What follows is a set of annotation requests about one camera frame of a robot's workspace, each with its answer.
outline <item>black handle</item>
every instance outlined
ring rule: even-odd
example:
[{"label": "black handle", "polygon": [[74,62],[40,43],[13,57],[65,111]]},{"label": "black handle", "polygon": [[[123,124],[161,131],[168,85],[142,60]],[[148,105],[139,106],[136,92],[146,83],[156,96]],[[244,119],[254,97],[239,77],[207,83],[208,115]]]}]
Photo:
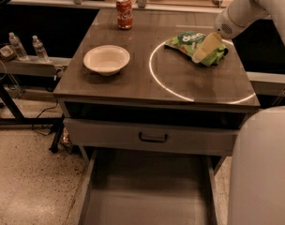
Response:
[{"label": "black handle", "polygon": [[164,134],[163,138],[144,138],[143,137],[143,133],[140,132],[139,133],[139,138],[141,141],[143,142],[149,142],[149,143],[165,143],[166,141],[168,141],[168,134]]}]

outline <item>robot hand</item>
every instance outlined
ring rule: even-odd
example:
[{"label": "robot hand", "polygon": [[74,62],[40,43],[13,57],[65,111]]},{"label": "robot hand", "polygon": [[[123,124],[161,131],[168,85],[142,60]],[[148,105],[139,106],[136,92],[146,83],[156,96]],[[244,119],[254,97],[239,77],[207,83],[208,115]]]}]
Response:
[{"label": "robot hand", "polygon": [[217,16],[215,28],[223,38],[235,38],[268,15],[285,45],[285,0],[233,0]]}]

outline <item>closed drawer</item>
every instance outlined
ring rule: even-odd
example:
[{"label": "closed drawer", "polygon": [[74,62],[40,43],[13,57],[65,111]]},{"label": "closed drawer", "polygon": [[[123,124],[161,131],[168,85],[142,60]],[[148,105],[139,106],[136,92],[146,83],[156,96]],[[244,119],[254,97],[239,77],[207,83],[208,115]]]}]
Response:
[{"label": "closed drawer", "polygon": [[71,141],[80,146],[231,156],[237,131],[66,118]]}]

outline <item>soda can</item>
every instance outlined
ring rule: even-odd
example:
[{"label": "soda can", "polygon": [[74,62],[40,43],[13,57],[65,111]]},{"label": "soda can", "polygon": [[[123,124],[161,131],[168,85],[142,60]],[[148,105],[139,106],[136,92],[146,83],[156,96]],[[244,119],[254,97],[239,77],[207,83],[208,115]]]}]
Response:
[{"label": "soda can", "polygon": [[117,26],[121,29],[130,29],[133,24],[131,0],[116,0]]}]

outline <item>speckled floor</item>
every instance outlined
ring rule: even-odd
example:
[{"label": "speckled floor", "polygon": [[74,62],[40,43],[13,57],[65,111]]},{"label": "speckled floor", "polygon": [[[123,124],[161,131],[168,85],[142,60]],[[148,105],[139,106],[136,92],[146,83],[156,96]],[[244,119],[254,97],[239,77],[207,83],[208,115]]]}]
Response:
[{"label": "speckled floor", "polygon": [[[15,102],[26,117],[55,106],[52,94],[39,92],[26,92]],[[60,112],[57,106],[43,115]],[[11,114],[4,108],[0,116]],[[36,127],[36,131],[49,130]],[[86,163],[81,154],[70,154],[60,144],[57,153],[49,151],[53,137],[30,127],[0,127],[0,225],[75,224]],[[216,176],[222,225],[227,223],[230,165],[227,158]]]}]

